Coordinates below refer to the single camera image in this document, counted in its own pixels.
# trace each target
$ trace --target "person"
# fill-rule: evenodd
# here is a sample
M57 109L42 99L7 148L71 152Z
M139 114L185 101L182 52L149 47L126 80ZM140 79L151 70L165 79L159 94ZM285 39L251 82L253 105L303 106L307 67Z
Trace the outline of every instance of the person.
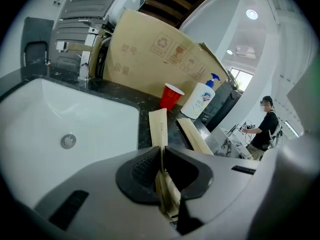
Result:
M270 96L263 97L262 101L260 101L260 106L262 110L266 112L266 115L259 127L254 129L242 129L242 132L245 134L255 134L251 143L246 146L246 149L254 160L260 160L268 149L270 134L274 134L278 125L278 118L273 110L274 103L272 98Z

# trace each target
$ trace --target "cardboard box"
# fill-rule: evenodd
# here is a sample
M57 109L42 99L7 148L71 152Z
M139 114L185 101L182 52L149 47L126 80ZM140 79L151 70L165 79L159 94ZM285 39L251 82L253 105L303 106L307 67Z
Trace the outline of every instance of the cardboard box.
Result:
M185 95L184 105L197 83L206 83L211 73L216 90L228 77L223 66L187 35L149 15L126 9L112 36L103 79L161 98L165 83Z

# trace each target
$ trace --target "soap bottle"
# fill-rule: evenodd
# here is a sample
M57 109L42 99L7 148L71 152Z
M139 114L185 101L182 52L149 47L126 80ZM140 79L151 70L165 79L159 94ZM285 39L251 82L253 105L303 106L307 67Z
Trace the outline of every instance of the soap bottle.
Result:
M212 79L207 81L206 84L201 82L196 84L189 99L182 107L181 113L191 119L197 119L202 111L204 111L204 109L215 96L215 92L213 90L215 84L214 79L218 79L220 81L219 76L213 73L211 75Z

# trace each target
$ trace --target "safeguard logo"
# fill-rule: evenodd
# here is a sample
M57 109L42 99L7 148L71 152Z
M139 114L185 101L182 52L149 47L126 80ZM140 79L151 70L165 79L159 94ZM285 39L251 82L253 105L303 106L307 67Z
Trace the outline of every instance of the safeguard logo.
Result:
M203 99L203 102L207 102L211 99L211 94L209 92L205 92L203 95L202 95L202 99Z

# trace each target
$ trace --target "sink drain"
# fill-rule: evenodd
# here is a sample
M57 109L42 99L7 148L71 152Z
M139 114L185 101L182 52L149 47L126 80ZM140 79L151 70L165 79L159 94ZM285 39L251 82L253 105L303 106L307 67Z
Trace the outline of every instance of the sink drain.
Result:
M67 134L62 137L60 144L61 147L68 150L71 149L76 144L76 142L76 136L74 136L73 134Z

